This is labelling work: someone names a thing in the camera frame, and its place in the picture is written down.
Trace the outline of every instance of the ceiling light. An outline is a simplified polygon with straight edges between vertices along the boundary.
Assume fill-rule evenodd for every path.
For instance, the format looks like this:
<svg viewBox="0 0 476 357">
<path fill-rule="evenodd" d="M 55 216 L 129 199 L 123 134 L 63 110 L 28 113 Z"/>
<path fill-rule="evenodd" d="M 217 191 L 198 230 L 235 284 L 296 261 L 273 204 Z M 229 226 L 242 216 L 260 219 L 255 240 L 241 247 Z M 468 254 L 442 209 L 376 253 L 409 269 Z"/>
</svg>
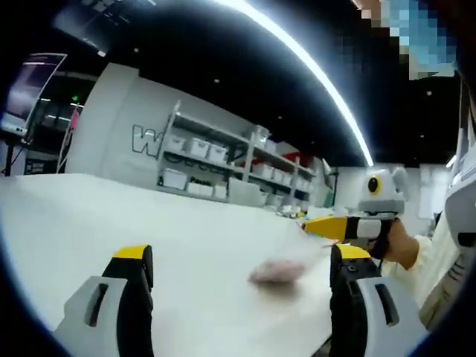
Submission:
<svg viewBox="0 0 476 357">
<path fill-rule="evenodd" d="M 347 124 L 350 126 L 358 145 L 360 146 L 362 153 L 364 154 L 367 166 L 373 166 L 372 156 L 365 143 L 364 136 L 360 131 L 356 119 L 353 117 L 352 112 L 344 101 L 344 98 L 339 94 L 334 87 L 328 76 L 322 71 L 321 67 L 312 59 L 312 57 L 304 50 L 304 48 L 296 42 L 287 32 L 285 32 L 280 26 L 276 25 L 272 20 L 263 15 L 260 11 L 256 10 L 250 4 L 243 0 L 214 0 L 217 3 L 229 6 L 271 32 L 276 36 L 284 45 L 286 45 L 291 51 L 295 53 L 297 57 L 304 63 L 304 65 L 316 76 L 316 78 L 322 83 L 324 88 L 329 93 L 330 97 L 334 100 L 337 108 L 341 112 Z"/>
<path fill-rule="evenodd" d="M 456 155 L 454 155 L 452 158 L 449 159 L 448 163 L 446 164 L 446 168 L 449 169 L 451 166 L 453 166 L 455 161 L 456 161 Z"/>
</svg>

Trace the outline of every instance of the screen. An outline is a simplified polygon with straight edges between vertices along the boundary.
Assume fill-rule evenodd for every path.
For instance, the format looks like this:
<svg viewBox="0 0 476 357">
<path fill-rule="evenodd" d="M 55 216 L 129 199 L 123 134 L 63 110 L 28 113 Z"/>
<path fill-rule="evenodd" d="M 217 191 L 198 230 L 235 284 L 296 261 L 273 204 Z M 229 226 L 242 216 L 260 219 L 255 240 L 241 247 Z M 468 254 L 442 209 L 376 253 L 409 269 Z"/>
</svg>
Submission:
<svg viewBox="0 0 476 357">
<path fill-rule="evenodd" d="M 0 129 L 25 136 L 39 95 L 65 58 L 65 54 L 31 54 L 23 62 L 10 88 Z"/>
</svg>

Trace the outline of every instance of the black ceiling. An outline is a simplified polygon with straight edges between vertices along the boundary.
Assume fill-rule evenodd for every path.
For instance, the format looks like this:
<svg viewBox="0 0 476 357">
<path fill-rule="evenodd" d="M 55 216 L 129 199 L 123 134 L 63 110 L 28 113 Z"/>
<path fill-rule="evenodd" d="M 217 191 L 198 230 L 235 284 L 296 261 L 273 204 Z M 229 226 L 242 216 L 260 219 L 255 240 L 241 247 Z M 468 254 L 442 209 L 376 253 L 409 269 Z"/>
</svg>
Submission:
<svg viewBox="0 0 476 357">
<path fill-rule="evenodd" d="M 142 77 L 264 125 L 278 140 L 332 166 L 365 165 L 324 87 L 269 32 L 212 0 L 153 1 L 156 6 L 139 0 L 125 8 L 120 6 L 126 1 L 107 0 L 109 16 L 103 11 L 87 21 L 84 28 L 96 38 L 100 33 L 101 45 L 114 43 L 104 58 L 57 30 L 44 34 L 32 51 L 65 51 L 66 70 L 89 74 L 100 74 L 107 62 L 135 66 Z M 83 0 L 83 6 L 96 3 Z M 441 164 L 454 154 L 458 77 L 409 81 L 394 40 L 362 20 L 350 0 L 248 3 L 322 67 L 354 114 L 375 162 Z M 122 16 L 124 31 L 98 25 L 101 16 L 106 21 Z"/>
</svg>

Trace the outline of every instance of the white table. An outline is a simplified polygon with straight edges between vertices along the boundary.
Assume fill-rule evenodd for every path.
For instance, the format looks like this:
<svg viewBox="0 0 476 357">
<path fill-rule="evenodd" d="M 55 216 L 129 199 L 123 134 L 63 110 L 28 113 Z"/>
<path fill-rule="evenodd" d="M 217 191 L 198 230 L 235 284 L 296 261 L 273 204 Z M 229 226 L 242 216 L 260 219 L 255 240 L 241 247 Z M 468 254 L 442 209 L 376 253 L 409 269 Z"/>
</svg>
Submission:
<svg viewBox="0 0 476 357">
<path fill-rule="evenodd" d="M 329 248 L 294 287 L 247 280 L 283 247 L 309 244 L 291 220 L 80 174 L 1 178 L 0 210 L 19 287 L 50 330 L 116 250 L 147 243 L 156 356 L 310 357 L 330 335 Z"/>
</svg>

